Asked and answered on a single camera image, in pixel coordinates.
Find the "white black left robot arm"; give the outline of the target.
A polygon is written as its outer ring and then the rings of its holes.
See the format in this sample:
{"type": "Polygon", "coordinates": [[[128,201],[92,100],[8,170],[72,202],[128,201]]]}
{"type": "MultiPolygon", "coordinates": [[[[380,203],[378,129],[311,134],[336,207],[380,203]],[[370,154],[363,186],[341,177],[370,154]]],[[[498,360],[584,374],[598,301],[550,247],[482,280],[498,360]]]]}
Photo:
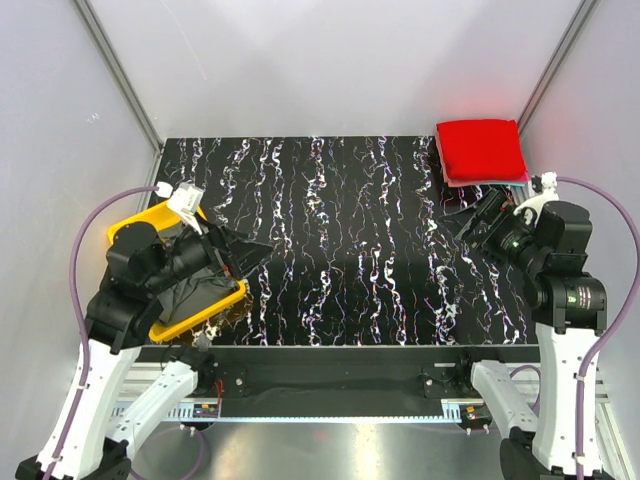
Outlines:
{"type": "Polygon", "coordinates": [[[201,188],[161,182],[152,192],[157,205],[108,230],[99,290],[87,305],[74,304],[81,342],[72,383],[44,448],[18,465],[19,479],[125,479],[174,406],[222,388],[214,356],[187,347],[122,415],[113,415],[148,341],[173,339],[241,298],[232,293],[165,325],[165,295],[189,280],[242,284],[272,253],[271,246],[208,220],[200,210],[201,188]]]}

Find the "red t-shirt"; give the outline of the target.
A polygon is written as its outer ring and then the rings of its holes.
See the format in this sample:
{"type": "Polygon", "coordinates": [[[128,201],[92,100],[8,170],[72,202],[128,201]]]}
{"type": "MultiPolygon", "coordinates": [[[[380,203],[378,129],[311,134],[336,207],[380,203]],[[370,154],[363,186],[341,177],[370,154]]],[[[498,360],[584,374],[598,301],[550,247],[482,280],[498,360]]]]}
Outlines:
{"type": "Polygon", "coordinates": [[[452,170],[496,168],[527,171],[515,120],[469,119],[436,125],[443,164],[452,170]]]}

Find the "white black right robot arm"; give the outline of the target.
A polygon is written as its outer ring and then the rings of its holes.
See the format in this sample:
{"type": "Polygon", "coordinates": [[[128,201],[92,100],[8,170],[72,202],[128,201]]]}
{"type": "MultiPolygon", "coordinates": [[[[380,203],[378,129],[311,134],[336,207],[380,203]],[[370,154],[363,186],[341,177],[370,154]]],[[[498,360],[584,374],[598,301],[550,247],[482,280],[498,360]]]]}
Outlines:
{"type": "Polygon", "coordinates": [[[519,270],[540,352],[539,408],[533,410],[498,360],[454,371],[466,396],[480,394],[501,435],[506,479],[606,479],[596,437],[596,355],[607,328],[604,285],[584,272],[592,233],[589,212],[562,201],[557,176],[532,180],[534,196],[516,204],[491,188],[445,215],[455,239],[519,270]]]}

